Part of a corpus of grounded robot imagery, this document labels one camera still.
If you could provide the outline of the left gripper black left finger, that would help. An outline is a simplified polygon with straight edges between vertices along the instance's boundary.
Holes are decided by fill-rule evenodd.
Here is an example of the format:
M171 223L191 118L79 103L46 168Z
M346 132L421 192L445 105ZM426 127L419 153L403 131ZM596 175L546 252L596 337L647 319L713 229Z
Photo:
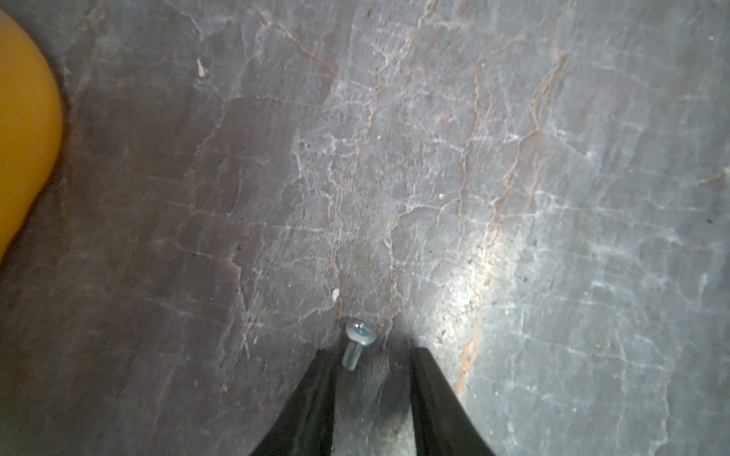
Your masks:
M338 357L319 350L255 455L332 454Z

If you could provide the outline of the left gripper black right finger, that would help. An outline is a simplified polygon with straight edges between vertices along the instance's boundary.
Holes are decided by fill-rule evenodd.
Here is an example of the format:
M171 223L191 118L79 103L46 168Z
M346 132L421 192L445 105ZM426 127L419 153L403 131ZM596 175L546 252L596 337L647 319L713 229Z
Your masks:
M418 456L494 455L428 349L411 349L409 372Z

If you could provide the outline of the small silver screw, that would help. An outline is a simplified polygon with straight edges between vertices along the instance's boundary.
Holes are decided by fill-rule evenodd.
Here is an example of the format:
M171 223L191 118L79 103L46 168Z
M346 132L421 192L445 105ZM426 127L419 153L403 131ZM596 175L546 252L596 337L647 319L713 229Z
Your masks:
M362 320L351 320L345 326L348 344L342 357L342 367L347 372L353 372L359 364L359 359L365 348L376 341L378 334L373 325Z

